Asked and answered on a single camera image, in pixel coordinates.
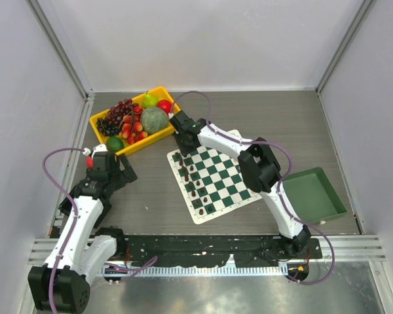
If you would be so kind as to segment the green white chess board mat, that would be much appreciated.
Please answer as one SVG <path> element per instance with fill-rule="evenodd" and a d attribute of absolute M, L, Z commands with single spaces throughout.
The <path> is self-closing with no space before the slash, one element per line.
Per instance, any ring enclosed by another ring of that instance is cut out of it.
<path fill-rule="evenodd" d="M 176 149 L 167 154 L 167 160 L 195 224 L 203 224 L 261 199 L 259 194 L 246 188 L 238 162 L 215 149 L 198 147 L 186 156 Z M 186 173 L 181 172 L 180 160 Z M 187 188 L 190 182 L 195 186 L 193 191 Z"/>

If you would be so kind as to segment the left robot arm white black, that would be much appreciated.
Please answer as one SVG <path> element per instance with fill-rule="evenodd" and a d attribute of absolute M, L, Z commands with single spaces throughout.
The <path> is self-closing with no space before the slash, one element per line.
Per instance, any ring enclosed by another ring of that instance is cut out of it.
<path fill-rule="evenodd" d="M 89 245 L 93 229 L 111 208 L 112 194 L 138 177 L 128 158 L 97 151 L 88 157 L 92 165 L 60 207 L 68 215 L 57 244 L 42 266 L 34 266 L 28 283 L 35 308 L 52 313 L 83 313 L 94 278 L 110 258 L 120 260 L 127 245 L 121 229 L 101 228 Z"/>

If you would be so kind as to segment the green netted melon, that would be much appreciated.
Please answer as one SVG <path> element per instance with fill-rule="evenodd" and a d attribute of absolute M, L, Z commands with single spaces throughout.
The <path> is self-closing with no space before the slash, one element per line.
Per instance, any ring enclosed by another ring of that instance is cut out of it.
<path fill-rule="evenodd" d="M 153 135 L 168 126 L 168 115 L 158 107 L 150 107 L 141 114 L 144 131 Z"/>

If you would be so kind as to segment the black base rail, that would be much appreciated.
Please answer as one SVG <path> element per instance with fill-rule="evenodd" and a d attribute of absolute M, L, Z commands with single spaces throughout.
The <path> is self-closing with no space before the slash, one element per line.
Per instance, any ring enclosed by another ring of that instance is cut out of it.
<path fill-rule="evenodd" d="M 220 268 L 233 258 L 236 267 L 248 268 L 323 257 L 315 238 L 299 253 L 289 252 L 289 248 L 283 239 L 272 235 L 127 235 L 110 261 L 138 267 L 156 256 L 156 267 Z"/>

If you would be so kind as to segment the dark purple grape bunch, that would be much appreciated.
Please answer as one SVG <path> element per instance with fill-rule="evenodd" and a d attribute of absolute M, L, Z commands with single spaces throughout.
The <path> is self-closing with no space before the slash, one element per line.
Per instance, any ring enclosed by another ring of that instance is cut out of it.
<path fill-rule="evenodd" d="M 113 127 L 121 127 L 124 122 L 124 116 L 132 111 L 132 104 L 131 99 L 118 102 L 116 106 L 109 109 L 105 116 L 105 121 Z"/>

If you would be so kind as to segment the black grape bunch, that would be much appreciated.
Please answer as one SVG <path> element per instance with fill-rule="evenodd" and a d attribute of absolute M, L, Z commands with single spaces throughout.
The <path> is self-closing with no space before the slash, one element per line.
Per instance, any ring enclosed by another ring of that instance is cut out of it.
<path fill-rule="evenodd" d="M 108 121 L 105 119 L 99 118 L 96 122 L 96 127 L 98 131 L 103 135 L 107 137 L 112 137 L 116 136 L 120 133 L 121 129 L 113 126 L 110 124 Z"/>

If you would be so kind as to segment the red apple in tray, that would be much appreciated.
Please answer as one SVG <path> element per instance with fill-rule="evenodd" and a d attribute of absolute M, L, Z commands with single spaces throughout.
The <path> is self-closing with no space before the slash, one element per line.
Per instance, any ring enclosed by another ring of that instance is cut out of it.
<path fill-rule="evenodd" d="M 162 99 L 157 103 L 157 107 L 162 109 L 166 114 L 169 114 L 172 108 L 172 103 L 167 99 Z"/>

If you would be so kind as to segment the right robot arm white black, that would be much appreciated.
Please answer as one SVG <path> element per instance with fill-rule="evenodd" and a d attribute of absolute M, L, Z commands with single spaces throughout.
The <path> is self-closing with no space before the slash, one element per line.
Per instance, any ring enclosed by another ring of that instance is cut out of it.
<path fill-rule="evenodd" d="M 203 118 L 195 122 L 183 111 L 170 113 L 168 118 L 182 154 L 208 147 L 238 161 L 246 188 L 258 193 L 270 209 L 278 225 L 282 249 L 292 258 L 301 256 L 307 249 L 311 233 L 284 191 L 281 167 L 271 150 L 278 145 L 262 138 L 253 141 L 238 137 Z"/>

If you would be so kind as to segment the green pear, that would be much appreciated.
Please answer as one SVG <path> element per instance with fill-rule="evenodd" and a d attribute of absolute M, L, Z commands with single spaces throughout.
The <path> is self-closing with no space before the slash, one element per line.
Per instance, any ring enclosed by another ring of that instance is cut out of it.
<path fill-rule="evenodd" d="M 156 107 L 158 105 L 159 99 L 151 94 L 149 91 L 146 91 L 143 97 L 143 108 L 148 109 L 152 107 Z"/>

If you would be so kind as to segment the green avocado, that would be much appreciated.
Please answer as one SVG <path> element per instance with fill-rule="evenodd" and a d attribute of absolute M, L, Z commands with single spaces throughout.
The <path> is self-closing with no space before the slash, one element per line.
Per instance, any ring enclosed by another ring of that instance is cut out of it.
<path fill-rule="evenodd" d="M 105 144 L 106 144 L 108 151 L 111 151 L 111 152 L 118 152 L 124 148 L 123 141 L 121 139 L 119 139 L 117 136 L 109 137 Z"/>

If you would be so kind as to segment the green plastic tray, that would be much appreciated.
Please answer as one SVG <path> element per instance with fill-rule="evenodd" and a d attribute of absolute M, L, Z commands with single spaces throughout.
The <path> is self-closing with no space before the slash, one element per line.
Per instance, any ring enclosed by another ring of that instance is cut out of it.
<path fill-rule="evenodd" d="M 285 193 L 301 220 L 321 224 L 341 218 L 347 209 L 321 167 L 292 173 L 283 182 Z"/>

